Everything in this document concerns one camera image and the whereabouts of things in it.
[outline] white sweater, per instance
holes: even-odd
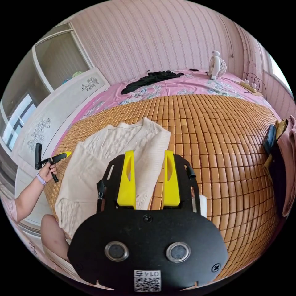
[[[108,125],[79,142],[66,168],[55,211],[60,227],[73,238],[80,224],[97,209],[97,182],[109,162],[134,151],[136,207],[147,210],[164,161],[171,133],[148,118],[135,124]]]

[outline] white fan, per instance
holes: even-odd
[[[208,76],[212,80],[216,80],[226,73],[226,63],[220,58],[220,53],[216,50],[213,51],[213,56],[210,59],[210,66]]]

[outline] power strip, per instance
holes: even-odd
[[[251,91],[252,93],[257,92],[256,89],[254,89],[252,86],[249,86],[248,84],[244,83],[244,82],[240,82],[240,85],[243,86],[244,88],[248,89],[249,91]]]

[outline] pink bedsheet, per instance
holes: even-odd
[[[141,100],[152,99],[160,96],[186,95],[186,94],[213,94],[228,97],[237,97],[249,102],[257,103],[268,107],[278,120],[281,120],[271,105],[264,97],[255,96],[249,93],[245,88],[236,82],[242,81],[233,74],[226,73],[221,79],[211,80],[204,70],[190,71],[180,70],[175,73],[182,72],[184,75],[179,78],[173,78],[153,85],[144,86],[126,95],[121,95],[121,91],[131,82],[139,80],[139,78],[112,85],[104,92],[94,97],[72,121],[70,126],[64,132],[59,143],[70,127],[81,119],[94,115],[100,111],[124,105],[128,103],[138,102]]]

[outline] sticker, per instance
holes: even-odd
[[[135,292],[160,292],[160,270],[134,270]]]

